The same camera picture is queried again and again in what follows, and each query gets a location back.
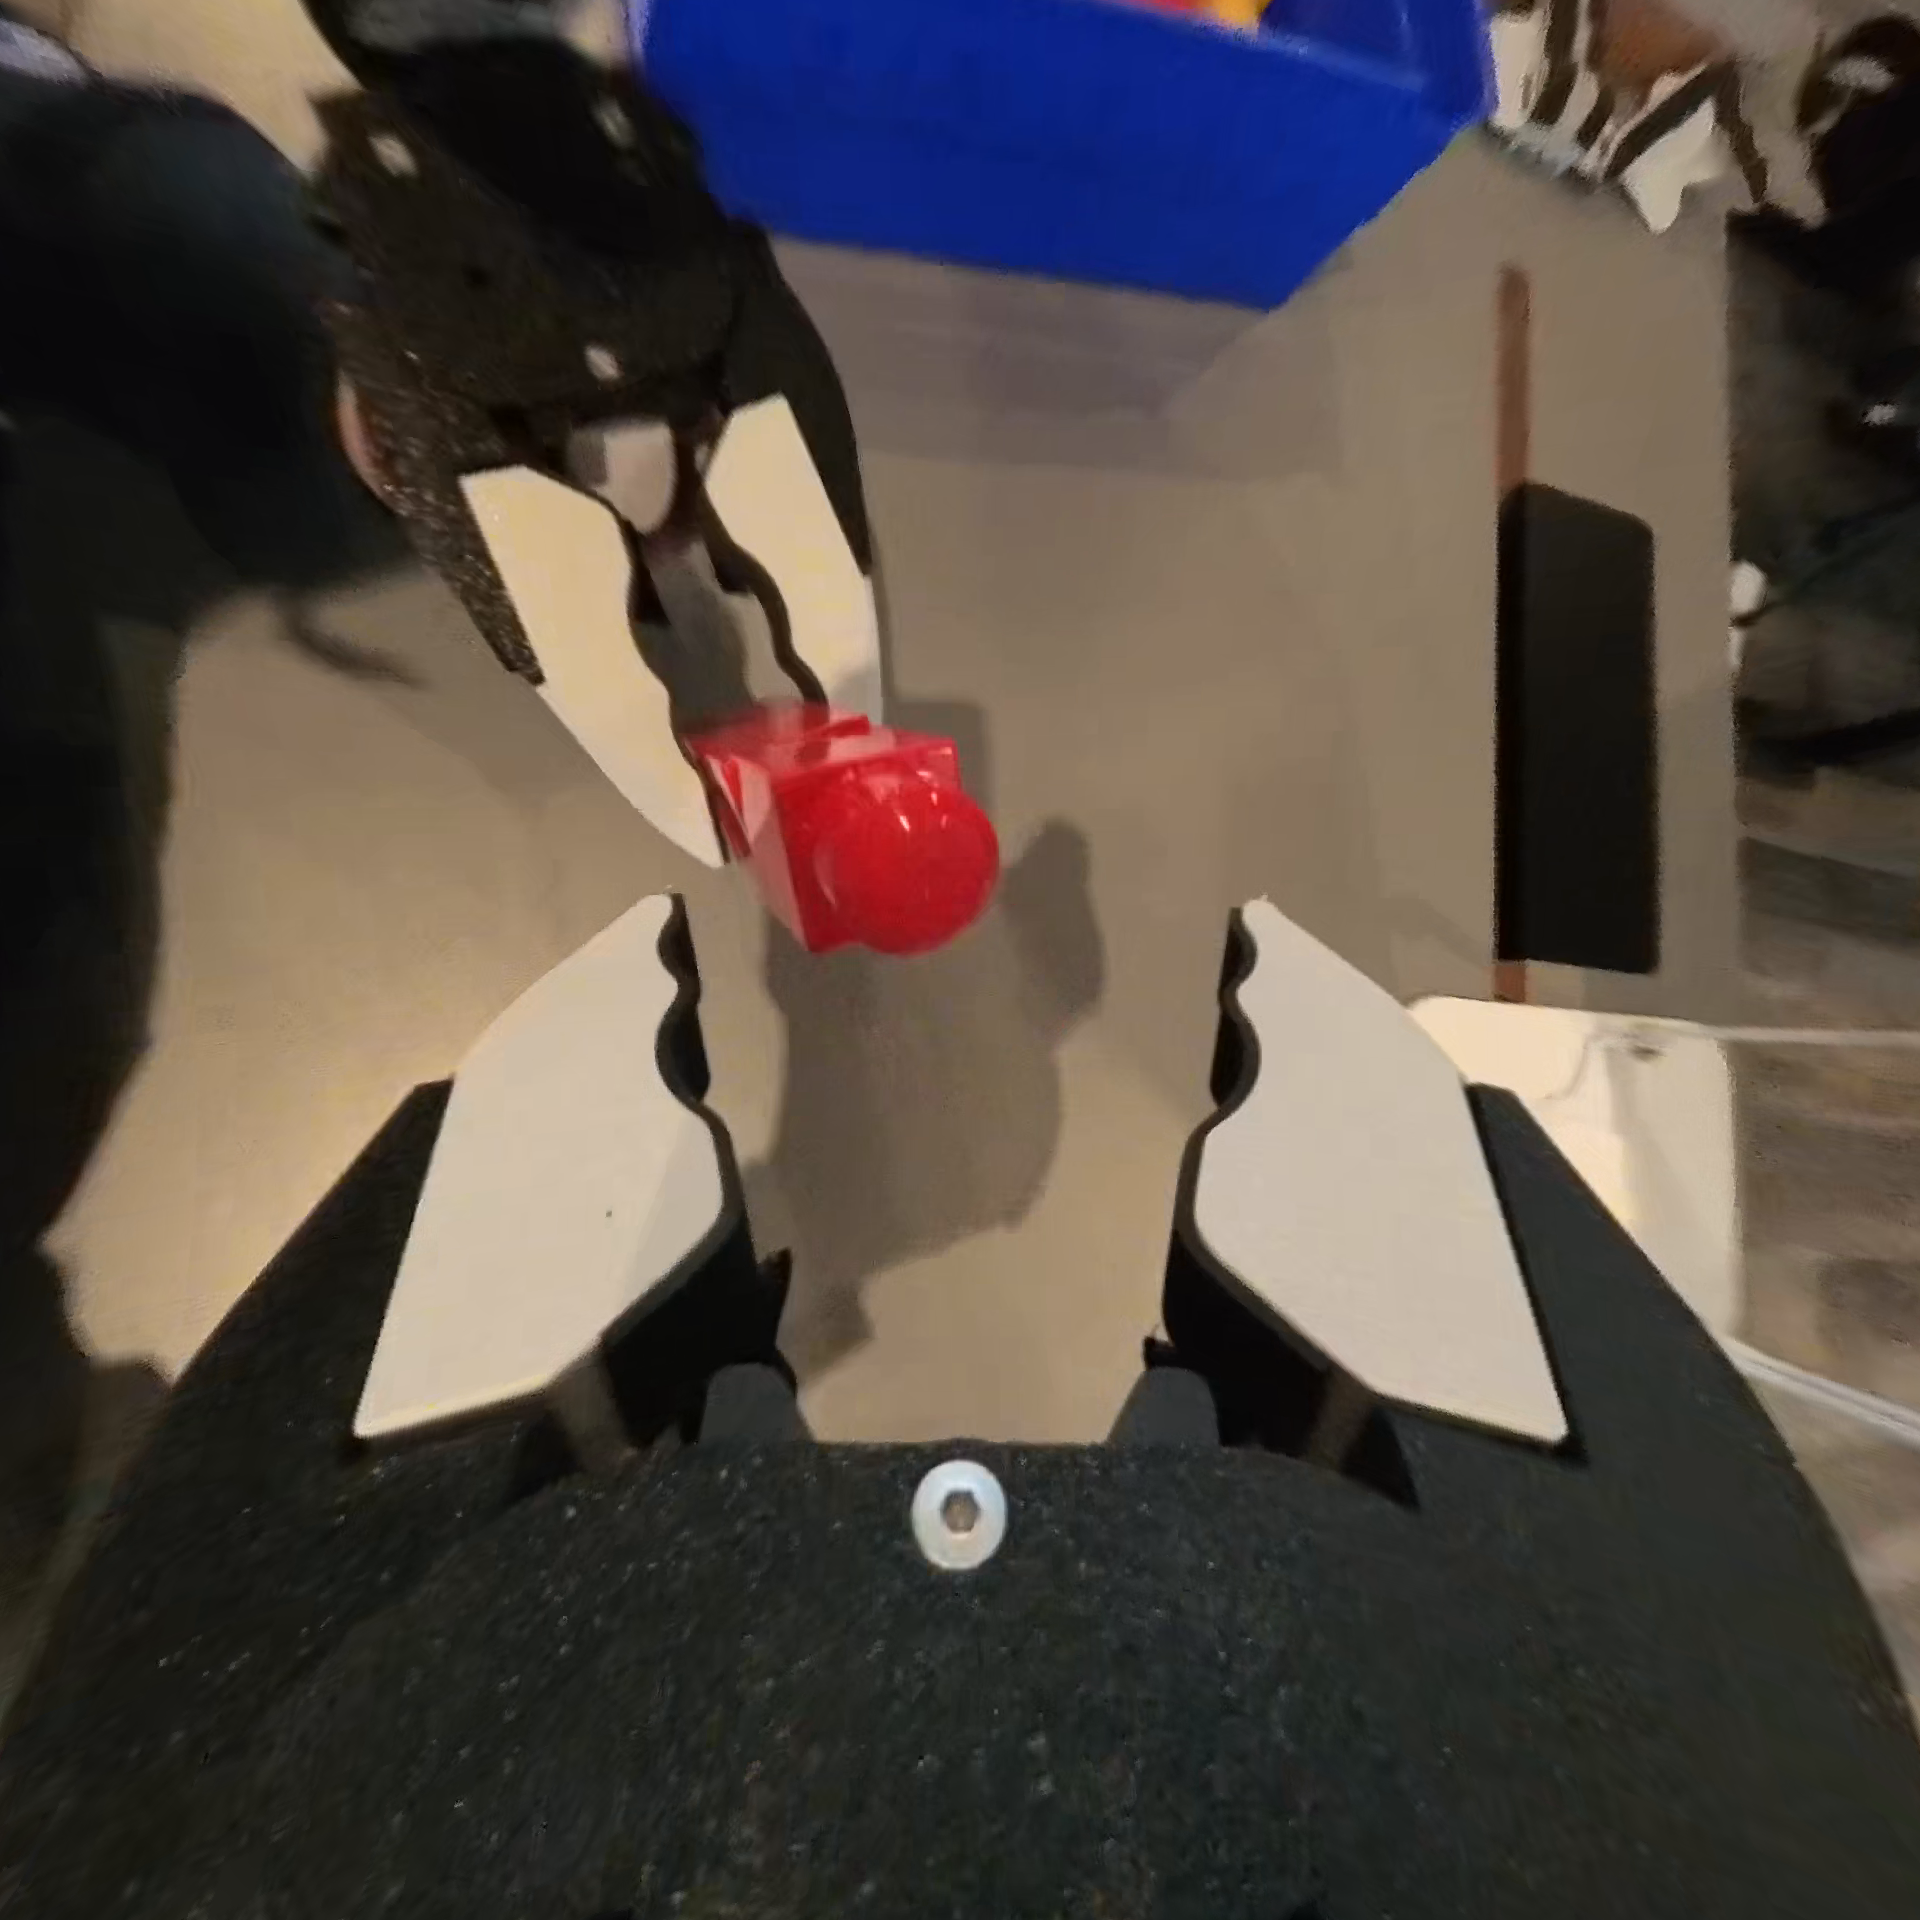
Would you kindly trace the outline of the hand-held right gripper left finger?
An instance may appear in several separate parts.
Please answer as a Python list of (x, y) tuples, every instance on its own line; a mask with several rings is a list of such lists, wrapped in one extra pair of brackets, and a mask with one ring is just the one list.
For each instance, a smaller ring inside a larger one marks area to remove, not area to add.
[(621, 1349), (736, 1265), (739, 1169), (707, 1104), (680, 895), (646, 895), (493, 1021), (448, 1083), (352, 1438), (387, 1448), (521, 1407), (576, 1459), (641, 1438)]

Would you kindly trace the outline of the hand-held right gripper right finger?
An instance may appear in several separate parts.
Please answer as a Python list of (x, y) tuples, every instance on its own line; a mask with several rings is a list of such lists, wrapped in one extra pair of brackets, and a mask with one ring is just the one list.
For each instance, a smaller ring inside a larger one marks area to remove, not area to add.
[(1231, 916), (1217, 1040), (1174, 1246), (1318, 1379), (1312, 1445), (1406, 1407), (1563, 1447), (1469, 1081), (1410, 1009), (1256, 899)]

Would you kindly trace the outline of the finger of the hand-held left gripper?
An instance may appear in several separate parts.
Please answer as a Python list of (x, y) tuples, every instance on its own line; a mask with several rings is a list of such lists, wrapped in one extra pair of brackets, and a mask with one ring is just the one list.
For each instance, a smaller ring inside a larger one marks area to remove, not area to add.
[(787, 685), (883, 716), (881, 611), (785, 396), (734, 408), (704, 468), (709, 541), (762, 611)]
[(622, 518), (605, 497), (521, 463), (466, 473), (459, 487), (534, 648), (542, 703), (664, 840), (721, 871), (727, 855), (707, 784), (641, 653)]

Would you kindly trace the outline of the red mega block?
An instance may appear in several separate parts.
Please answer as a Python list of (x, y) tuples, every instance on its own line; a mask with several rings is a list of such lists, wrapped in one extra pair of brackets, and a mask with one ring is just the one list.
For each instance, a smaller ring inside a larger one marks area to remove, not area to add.
[(933, 953), (987, 909), (1002, 843), (950, 736), (758, 703), (687, 743), (727, 852), (807, 953)]

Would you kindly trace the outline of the blue plastic bin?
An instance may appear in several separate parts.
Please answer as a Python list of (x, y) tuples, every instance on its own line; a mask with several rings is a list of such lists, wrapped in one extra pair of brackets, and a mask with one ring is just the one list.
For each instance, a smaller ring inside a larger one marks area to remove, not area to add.
[(649, 1), (714, 193), (811, 244), (1286, 304), (1491, 107), (1483, 5)]

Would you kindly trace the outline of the person's left forearm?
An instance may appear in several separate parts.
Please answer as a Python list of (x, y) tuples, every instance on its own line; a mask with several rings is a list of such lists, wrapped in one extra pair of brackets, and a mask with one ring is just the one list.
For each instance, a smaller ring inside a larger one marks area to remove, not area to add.
[(5, 15), (5, 416), (157, 468), (251, 587), (333, 592), (413, 556), (339, 422), (342, 264), (246, 116)]

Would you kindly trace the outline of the black rectangular desk flap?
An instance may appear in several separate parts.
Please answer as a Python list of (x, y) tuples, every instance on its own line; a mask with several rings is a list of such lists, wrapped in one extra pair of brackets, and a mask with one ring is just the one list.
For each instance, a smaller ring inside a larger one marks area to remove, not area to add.
[(1656, 541), (1522, 481), (1498, 518), (1496, 955), (1650, 976), (1663, 955)]

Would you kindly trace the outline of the zebra striped cloth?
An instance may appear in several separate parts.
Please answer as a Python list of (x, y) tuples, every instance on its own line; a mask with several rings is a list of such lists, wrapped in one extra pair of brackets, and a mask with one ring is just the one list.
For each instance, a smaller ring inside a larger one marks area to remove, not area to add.
[(1915, 5), (1487, 5), (1489, 135), (1664, 232), (1698, 187), (1813, 232), (1915, 174)]

